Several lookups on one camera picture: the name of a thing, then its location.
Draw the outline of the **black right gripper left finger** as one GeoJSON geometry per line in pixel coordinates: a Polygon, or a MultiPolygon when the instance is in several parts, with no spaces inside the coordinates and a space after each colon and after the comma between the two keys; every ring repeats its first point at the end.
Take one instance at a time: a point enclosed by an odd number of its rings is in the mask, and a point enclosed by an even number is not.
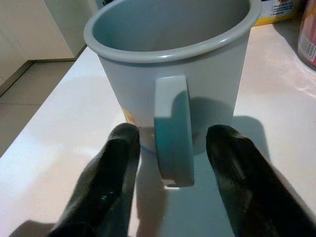
{"type": "Polygon", "coordinates": [[[79,176],[48,236],[126,237],[139,159],[139,129],[117,125],[79,176]]]}

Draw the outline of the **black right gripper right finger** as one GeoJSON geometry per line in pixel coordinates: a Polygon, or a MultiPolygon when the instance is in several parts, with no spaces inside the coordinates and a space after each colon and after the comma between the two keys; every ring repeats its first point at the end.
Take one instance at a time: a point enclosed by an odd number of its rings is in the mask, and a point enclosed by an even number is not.
{"type": "Polygon", "coordinates": [[[314,237],[316,216],[252,140],[208,128],[206,152],[236,237],[314,237]]]}

